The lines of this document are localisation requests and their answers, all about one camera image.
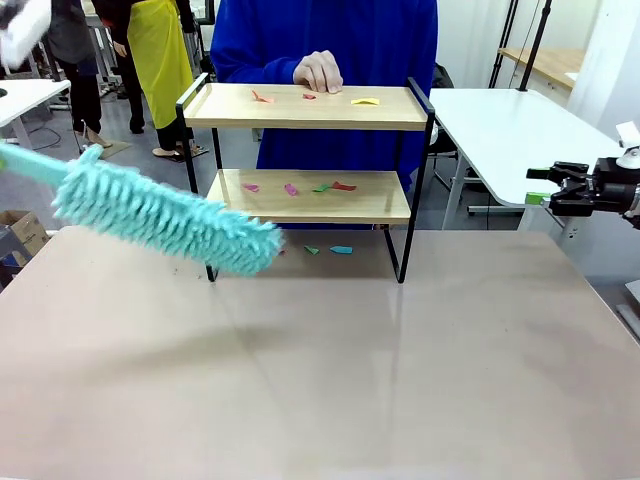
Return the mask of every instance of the hand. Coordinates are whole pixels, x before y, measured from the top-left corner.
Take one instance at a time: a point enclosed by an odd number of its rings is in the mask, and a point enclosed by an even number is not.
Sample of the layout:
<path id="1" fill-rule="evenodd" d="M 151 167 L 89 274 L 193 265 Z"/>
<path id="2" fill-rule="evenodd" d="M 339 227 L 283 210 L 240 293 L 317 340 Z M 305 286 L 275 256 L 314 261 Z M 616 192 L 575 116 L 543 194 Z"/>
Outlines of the hand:
<path id="1" fill-rule="evenodd" d="M 116 51 L 118 55 L 121 57 L 127 56 L 127 47 L 118 42 L 113 42 L 113 49 Z"/>
<path id="2" fill-rule="evenodd" d="M 328 50 L 304 57 L 293 71 L 293 83 L 309 85 L 314 92 L 338 93 L 342 90 L 340 69 Z"/>

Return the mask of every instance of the two-tier wooden shelf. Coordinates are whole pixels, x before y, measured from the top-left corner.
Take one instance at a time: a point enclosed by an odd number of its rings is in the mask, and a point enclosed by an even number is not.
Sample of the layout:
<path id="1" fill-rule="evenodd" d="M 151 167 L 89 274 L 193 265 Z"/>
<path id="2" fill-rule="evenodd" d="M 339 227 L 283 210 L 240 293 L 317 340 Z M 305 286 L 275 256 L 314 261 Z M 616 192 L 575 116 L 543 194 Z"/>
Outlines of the two-tier wooden shelf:
<path id="1" fill-rule="evenodd" d="M 395 130 L 425 132 L 425 146 L 416 182 L 420 192 L 427 161 L 429 139 L 435 111 L 413 79 L 407 87 L 344 87 L 338 94 L 313 93 L 314 100 L 303 98 L 312 93 L 297 85 L 245 85 L 207 83 L 202 74 L 178 100 L 176 106 L 182 138 L 188 145 L 188 128 L 211 128 L 218 173 L 207 198 L 224 202 L 228 208 L 241 210 L 263 221 L 278 223 L 336 223 L 407 225 L 402 264 L 393 247 L 388 228 L 383 231 L 389 245 L 396 278 L 404 281 L 411 240 L 418 213 L 419 195 L 411 208 L 395 171 L 311 171 L 311 170 L 236 170 L 223 169 L 218 139 L 223 128 L 289 128 L 326 130 Z M 257 101 L 255 90 L 273 103 Z M 353 100 L 376 98 L 379 105 L 353 105 Z M 395 169 L 399 162 L 402 134 L 398 136 Z M 191 190 L 198 193 L 193 159 L 185 149 L 185 162 Z M 338 181 L 356 185 L 354 191 L 313 190 L 319 185 Z M 285 184 L 298 190 L 295 197 L 284 191 Z M 253 193 L 243 184 L 259 185 Z M 215 273 L 207 268 L 211 281 Z"/>

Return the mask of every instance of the shelf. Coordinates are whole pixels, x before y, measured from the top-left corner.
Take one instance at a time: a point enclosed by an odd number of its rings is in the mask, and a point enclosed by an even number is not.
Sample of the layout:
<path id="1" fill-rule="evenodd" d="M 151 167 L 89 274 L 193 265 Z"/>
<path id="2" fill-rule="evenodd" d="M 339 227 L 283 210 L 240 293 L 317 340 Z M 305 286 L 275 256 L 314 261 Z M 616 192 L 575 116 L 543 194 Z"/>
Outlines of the shelf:
<path id="1" fill-rule="evenodd" d="M 273 98 L 255 100 L 252 90 Z M 404 87 L 344 87 L 337 94 L 313 93 L 299 85 L 208 83 L 196 94 L 184 116 L 188 127 L 295 128 L 328 130 L 423 131 L 427 115 Z M 352 105 L 374 97 L 380 105 Z"/>
<path id="2" fill-rule="evenodd" d="M 338 181 L 356 185 L 351 192 L 313 189 Z M 298 195 L 284 189 L 292 184 Z M 243 184 L 254 184 L 253 193 Z M 309 170 L 234 170 L 218 172 L 209 200 L 224 202 L 228 208 L 241 210 L 263 221 L 279 223 L 409 223 L 411 211 L 395 172 L 345 172 Z"/>

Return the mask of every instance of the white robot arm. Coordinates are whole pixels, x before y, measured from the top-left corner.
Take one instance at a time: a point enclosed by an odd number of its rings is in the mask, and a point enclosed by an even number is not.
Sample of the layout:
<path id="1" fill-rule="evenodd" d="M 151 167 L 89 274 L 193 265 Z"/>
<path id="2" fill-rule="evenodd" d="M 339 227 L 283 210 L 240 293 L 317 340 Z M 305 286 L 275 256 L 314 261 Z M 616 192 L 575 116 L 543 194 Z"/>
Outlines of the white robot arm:
<path id="1" fill-rule="evenodd" d="M 50 0 L 0 0 L 0 62 L 17 68 L 49 29 Z"/>

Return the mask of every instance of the black pole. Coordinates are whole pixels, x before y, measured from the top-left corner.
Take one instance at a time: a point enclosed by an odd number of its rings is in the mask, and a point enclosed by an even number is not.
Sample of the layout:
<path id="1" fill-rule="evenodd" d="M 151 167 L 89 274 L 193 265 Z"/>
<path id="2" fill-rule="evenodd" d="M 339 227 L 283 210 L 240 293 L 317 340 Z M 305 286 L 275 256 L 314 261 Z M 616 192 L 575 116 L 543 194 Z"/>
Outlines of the black pole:
<path id="1" fill-rule="evenodd" d="M 533 70 L 533 64 L 535 63 L 536 57 L 538 56 L 538 50 L 540 50 L 540 43 L 542 42 L 542 35 L 544 34 L 544 29 L 547 26 L 547 19 L 549 18 L 549 14 L 551 13 L 551 1 L 552 0 L 546 0 L 546 3 L 544 4 L 544 8 L 542 9 L 542 16 L 540 17 L 540 25 L 538 26 L 538 33 L 536 33 L 536 39 L 533 41 L 533 47 L 531 48 L 531 54 L 529 55 L 527 68 L 524 70 L 522 83 L 520 84 L 520 88 L 518 88 L 518 91 L 520 92 L 527 91 L 527 84 L 529 83 L 529 77 L 531 76 L 531 71 Z"/>
<path id="2" fill-rule="evenodd" d="M 504 29 L 502 30 L 502 37 L 500 38 L 500 45 L 498 49 L 505 48 L 509 44 L 509 38 L 511 38 L 511 30 L 513 28 L 513 22 L 518 12 L 518 4 L 520 0 L 511 0 L 509 4 L 509 11 L 507 12 L 507 18 L 504 22 Z M 489 80 L 489 88 L 495 88 L 498 82 L 498 75 L 500 74 L 500 68 L 502 68 L 502 60 L 504 57 L 498 51 L 496 53 L 496 59 L 493 63 L 493 71 L 491 72 L 491 79 Z"/>

